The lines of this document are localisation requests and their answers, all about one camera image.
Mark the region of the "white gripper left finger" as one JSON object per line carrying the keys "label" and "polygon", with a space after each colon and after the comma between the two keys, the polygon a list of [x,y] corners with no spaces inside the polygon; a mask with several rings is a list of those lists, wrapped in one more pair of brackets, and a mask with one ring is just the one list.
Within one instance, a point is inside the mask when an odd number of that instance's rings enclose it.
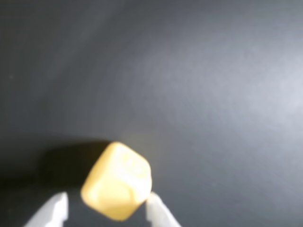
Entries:
{"label": "white gripper left finger", "polygon": [[69,218],[67,192],[57,193],[46,201],[24,225],[25,227],[63,227]]}

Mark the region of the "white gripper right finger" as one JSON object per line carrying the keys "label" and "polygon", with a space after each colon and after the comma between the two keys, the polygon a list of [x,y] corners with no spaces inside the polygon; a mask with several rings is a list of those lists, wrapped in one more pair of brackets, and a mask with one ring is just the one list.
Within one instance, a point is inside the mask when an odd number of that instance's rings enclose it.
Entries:
{"label": "white gripper right finger", "polygon": [[151,227],[181,227],[155,192],[151,192],[146,201],[146,219]]}

